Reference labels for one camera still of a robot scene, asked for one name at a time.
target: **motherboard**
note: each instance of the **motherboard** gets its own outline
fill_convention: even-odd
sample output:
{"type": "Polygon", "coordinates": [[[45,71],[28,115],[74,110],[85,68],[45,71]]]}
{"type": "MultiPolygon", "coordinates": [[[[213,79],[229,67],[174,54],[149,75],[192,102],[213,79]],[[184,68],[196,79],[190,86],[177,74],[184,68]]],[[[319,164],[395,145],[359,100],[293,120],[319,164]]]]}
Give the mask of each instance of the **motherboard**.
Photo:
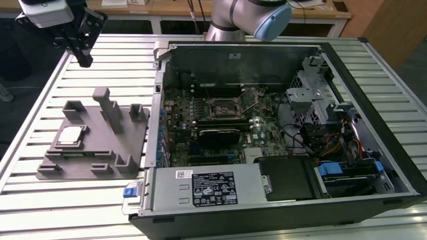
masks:
{"type": "Polygon", "coordinates": [[[166,88],[169,166],[244,164],[257,157],[285,156],[275,116],[279,96],[264,87],[166,88]]]}

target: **aluminum slotted table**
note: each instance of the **aluminum slotted table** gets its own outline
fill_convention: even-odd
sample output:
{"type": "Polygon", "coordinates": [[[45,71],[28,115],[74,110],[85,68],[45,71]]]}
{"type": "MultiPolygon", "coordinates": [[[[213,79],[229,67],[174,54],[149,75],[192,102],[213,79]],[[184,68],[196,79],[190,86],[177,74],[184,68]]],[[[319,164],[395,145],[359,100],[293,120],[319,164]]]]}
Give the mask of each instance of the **aluminum slotted table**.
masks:
{"type": "MultiPolygon", "coordinates": [[[[36,171],[62,122],[66,100],[85,106],[94,87],[109,87],[120,106],[152,103],[154,41],[200,41],[192,35],[104,34],[90,68],[62,55],[0,162],[0,236],[6,240],[146,239],[121,213],[124,186],[136,180],[37,180],[36,171]]],[[[281,37],[277,42],[329,42],[399,142],[427,173],[427,109],[368,43],[355,38],[281,37]]],[[[337,85],[345,100],[345,91],[337,85]]],[[[388,211],[361,223],[208,239],[420,239],[427,206],[388,211]]]]}

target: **power supply label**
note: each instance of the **power supply label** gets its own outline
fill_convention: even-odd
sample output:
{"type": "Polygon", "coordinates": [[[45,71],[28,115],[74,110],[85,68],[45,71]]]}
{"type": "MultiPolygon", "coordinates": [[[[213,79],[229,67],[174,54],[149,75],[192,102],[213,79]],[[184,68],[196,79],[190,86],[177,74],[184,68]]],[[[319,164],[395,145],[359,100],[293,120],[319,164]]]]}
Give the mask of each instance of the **power supply label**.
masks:
{"type": "Polygon", "coordinates": [[[190,180],[192,205],[196,208],[237,204],[237,190],[232,171],[193,174],[190,180]]]}

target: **blue tab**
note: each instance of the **blue tab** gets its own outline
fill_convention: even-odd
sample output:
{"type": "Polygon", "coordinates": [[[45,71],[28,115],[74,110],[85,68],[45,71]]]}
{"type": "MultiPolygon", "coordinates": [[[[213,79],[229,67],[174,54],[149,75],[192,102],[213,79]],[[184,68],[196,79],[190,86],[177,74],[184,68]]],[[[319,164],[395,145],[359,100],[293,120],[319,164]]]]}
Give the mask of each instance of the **blue tab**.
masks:
{"type": "Polygon", "coordinates": [[[323,163],[321,166],[324,166],[327,174],[341,174],[343,173],[340,164],[337,162],[323,163]]]}
{"type": "Polygon", "coordinates": [[[320,176],[329,175],[329,174],[341,174],[343,173],[340,164],[337,162],[323,163],[317,167],[317,169],[319,169],[320,176]]]}
{"type": "Polygon", "coordinates": [[[122,191],[122,197],[126,198],[136,198],[137,197],[137,191],[136,187],[125,188],[122,191]]]}
{"type": "Polygon", "coordinates": [[[376,167],[376,170],[381,173],[384,172],[384,167],[383,167],[383,164],[380,161],[375,161],[375,167],[376,167]]]}
{"type": "Polygon", "coordinates": [[[317,167],[317,169],[319,169],[320,176],[324,176],[324,175],[328,174],[328,173],[327,173],[327,169],[325,169],[325,167],[324,167],[323,165],[320,165],[320,166],[317,167]]]}

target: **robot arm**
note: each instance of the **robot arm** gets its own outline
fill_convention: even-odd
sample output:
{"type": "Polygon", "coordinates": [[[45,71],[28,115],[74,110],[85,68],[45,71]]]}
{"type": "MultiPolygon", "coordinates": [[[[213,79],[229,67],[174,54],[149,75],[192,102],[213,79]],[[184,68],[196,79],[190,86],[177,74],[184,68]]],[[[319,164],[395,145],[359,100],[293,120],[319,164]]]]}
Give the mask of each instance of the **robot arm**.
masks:
{"type": "Polygon", "coordinates": [[[16,23],[54,48],[65,48],[81,67],[92,64],[90,49],[101,33],[106,15],[86,8],[85,0],[18,0],[22,13],[16,23]]]}
{"type": "Polygon", "coordinates": [[[208,41],[244,41],[245,33],[257,40],[273,40],[289,23],[287,0],[214,0],[208,41]]]}

